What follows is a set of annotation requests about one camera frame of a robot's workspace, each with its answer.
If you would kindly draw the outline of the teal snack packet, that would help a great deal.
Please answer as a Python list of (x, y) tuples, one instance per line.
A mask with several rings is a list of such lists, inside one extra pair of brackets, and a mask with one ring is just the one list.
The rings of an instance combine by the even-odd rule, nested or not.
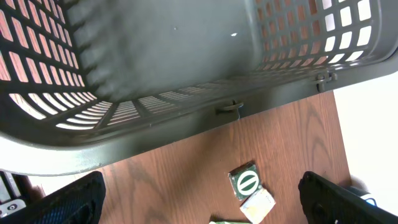
[(210, 221), (209, 224), (251, 224), (247, 222), (232, 222), (232, 221)]

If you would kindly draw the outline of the orange Kleenex tissue pack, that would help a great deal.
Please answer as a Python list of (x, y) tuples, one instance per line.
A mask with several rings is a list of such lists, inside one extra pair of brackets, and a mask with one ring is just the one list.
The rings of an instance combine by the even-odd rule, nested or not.
[(264, 188), (255, 191), (240, 206), (240, 211), (253, 224), (259, 224), (273, 209), (276, 202), (272, 195)]

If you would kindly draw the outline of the green round-logo box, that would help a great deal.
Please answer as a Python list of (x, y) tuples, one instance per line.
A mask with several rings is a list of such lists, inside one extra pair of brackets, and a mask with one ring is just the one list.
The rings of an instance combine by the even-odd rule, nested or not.
[(233, 188), (234, 196), (246, 200), (261, 188), (261, 179), (257, 166), (253, 161), (247, 162), (228, 173), (228, 179)]

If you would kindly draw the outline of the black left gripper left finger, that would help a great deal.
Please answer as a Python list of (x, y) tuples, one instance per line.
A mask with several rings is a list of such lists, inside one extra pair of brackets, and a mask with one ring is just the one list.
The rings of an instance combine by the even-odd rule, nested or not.
[(91, 172), (25, 208), (1, 218), (1, 223), (98, 224), (106, 187), (102, 173)]

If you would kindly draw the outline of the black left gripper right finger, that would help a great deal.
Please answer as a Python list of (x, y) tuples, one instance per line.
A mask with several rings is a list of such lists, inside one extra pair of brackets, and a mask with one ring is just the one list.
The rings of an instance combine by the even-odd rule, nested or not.
[(298, 189), (300, 203), (309, 223), (397, 223), (396, 215), (378, 205), (375, 207), (367, 203), (346, 188), (312, 171), (304, 173)]

